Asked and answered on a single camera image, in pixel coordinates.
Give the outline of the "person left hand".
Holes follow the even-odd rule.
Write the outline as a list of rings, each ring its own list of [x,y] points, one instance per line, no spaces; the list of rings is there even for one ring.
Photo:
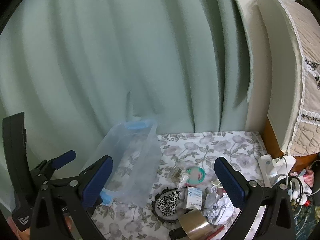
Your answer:
[[[30,239],[30,229],[29,228],[24,231],[20,231],[11,217],[7,218],[7,223],[9,224],[13,233],[16,235],[16,237],[19,240],[29,240]]]

